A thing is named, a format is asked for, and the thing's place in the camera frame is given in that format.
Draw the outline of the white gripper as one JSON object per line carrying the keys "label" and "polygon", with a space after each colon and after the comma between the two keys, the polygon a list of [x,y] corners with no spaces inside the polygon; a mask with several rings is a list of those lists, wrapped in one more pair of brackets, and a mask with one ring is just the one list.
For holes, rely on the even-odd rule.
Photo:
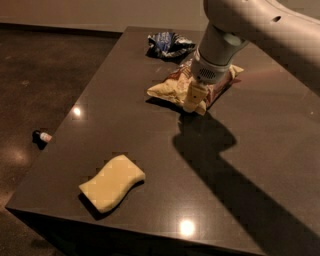
{"label": "white gripper", "polygon": [[229,70],[234,56],[247,44],[247,40],[208,23],[192,60],[191,73],[196,81],[192,80],[189,84],[183,104],[184,111],[191,113],[197,109],[207,95],[204,84],[220,82]]}

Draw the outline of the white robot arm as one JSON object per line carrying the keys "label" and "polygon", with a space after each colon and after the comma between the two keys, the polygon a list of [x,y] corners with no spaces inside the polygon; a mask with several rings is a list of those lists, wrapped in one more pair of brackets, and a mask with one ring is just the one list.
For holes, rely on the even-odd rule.
{"label": "white robot arm", "polygon": [[208,25],[194,53],[183,104],[193,112],[220,82],[235,54],[253,43],[312,92],[320,92],[320,21],[276,0],[203,0]]}

